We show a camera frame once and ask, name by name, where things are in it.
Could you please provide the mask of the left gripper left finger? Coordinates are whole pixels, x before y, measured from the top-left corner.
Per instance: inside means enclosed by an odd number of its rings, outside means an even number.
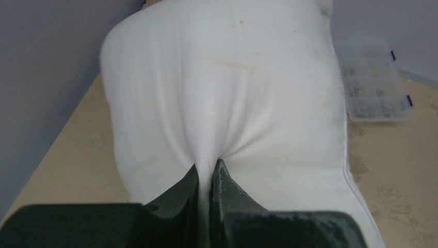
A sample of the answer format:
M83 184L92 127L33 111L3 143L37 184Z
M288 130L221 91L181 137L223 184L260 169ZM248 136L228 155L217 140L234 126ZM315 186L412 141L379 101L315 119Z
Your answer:
M196 247L198 174L150 203L27 205L1 228L1 247Z

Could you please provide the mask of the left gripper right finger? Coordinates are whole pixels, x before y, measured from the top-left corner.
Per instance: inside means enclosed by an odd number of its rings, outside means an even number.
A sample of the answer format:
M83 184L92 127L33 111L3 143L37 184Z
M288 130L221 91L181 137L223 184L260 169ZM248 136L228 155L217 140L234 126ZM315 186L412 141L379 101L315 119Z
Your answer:
M270 211L214 168L209 213L211 247L366 247L358 224L337 211Z

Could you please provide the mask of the white pillow insert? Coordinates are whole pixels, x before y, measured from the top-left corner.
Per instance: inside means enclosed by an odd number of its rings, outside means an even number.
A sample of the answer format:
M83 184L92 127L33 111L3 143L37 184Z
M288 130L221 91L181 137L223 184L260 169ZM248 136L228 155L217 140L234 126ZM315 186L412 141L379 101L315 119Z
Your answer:
M106 36L100 68L114 154L134 202L195 166L198 243L209 247L213 170L269 210L351 215L384 247L348 163L332 1L161 1Z

